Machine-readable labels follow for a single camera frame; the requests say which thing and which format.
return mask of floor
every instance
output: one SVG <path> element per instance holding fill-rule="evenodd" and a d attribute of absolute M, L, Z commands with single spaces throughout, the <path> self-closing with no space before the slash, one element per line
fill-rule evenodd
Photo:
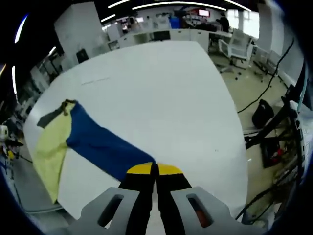
<path fill-rule="evenodd" d="M 211 50 L 209 56 L 215 64 L 229 63 L 228 59 L 217 53 L 215 50 Z M 250 102 L 254 101 L 260 93 L 264 91 L 269 82 L 269 77 L 266 77 L 263 82 L 261 82 L 261 76 L 255 75 L 255 71 L 260 72 L 260 70 L 251 63 L 250 67 L 246 70 L 235 68 L 234 72 L 223 73 L 222 78 L 227 85 L 227 88 L 234 100 L 237 111 L 243 109 Z M 263 95 L 262 99 L 266 100 L 269 104 L 276 103 L 279 98 L 285 94 L 287 88 L 284 83 L 279 79 L 275 78 L 272 82 L 272 87 Z M 251 121 L 252 114 L 256 110 L 258 102 L 251 105 L 247 110 L 239 114 L 239 118 L 242 124 L 243 131 L 253 132 L 253 124 Z M 21 154 L 26 158 L 29 158 L 29 153 L 27 148 L 22 148 Z M 268 189 L 272 185 L 273 176 L 281 168 L 280 165 L 275 167 L 263 169 L 261 150 L 260 147 L 254 146 L 250 148 L 246 153 L 248 161 L 248 194 L 247 202 L 249 202 L 255 195 Z M 248 211 L 251 214 L 260 213 L 264 206 L 268 203 L 268 197 L 264 197 L 262 200 L 255 203 Z M 65 211 L 61 212 L 63 217 L 67 217 Z M 71 223 L 73 220 L 67 218 L 66 221 Z"/>

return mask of cloth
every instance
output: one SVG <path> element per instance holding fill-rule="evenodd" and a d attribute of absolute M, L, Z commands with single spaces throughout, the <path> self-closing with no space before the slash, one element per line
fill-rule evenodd
<path fill-rule="evenodd" d="M 120 181 L 133 166 L 155 162 L 147 153 L 99 126 L 78 102 L 68 103 L 65 111 L 45 127 L 33 159 L 53 203 L 68 147 Z"/>

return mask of ceiling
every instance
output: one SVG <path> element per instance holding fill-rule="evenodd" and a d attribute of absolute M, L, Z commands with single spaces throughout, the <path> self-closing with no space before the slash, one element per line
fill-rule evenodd
<path fill-rule="evenodd" d="M 119 6 L 108 9 L 108 6 L 119 0 L 95 0 L 99 19 L 112 14 L 116 17 L 133 14 L 132 7 L 155 3 L 154 0 L 132 0 Z M 16 84 L 19 88 L 29 78 L 30 69 L 45 58 L 50 50 L 56 46 L 62 50 L 53 24 L 59 16 L 74 3 L 87 0 L 2 0 L 0 3 L 1 43 L 0 64 L 7 64 L 6 71 L 0 78 L 0 102 L 13 92 L 11 67 L 16 66 Z M 206 3 L 226 9 L 241 9 L 224 0 L 194 0 L 193 2 Z M 237 3 L 257 11 L 257 0 L 236 0 Z M 14 39 L 21 21 L 28 14 L 20 40 L 15 44 Z"/>

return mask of yellow cloth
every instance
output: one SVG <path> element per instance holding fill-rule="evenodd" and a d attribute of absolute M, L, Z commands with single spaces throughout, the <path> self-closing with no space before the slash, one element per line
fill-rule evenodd
<path fill-rule="evenodd" d="M 45 127 L 37 142 L 33 159 L 34 167 L 53 203 L 58 197 L 60 174 L 67 151 L 66 140 L 70 136 L 72 126 L 70 111 L 74 105 L 66 106 L 67 116 L 62 112 Z"/>

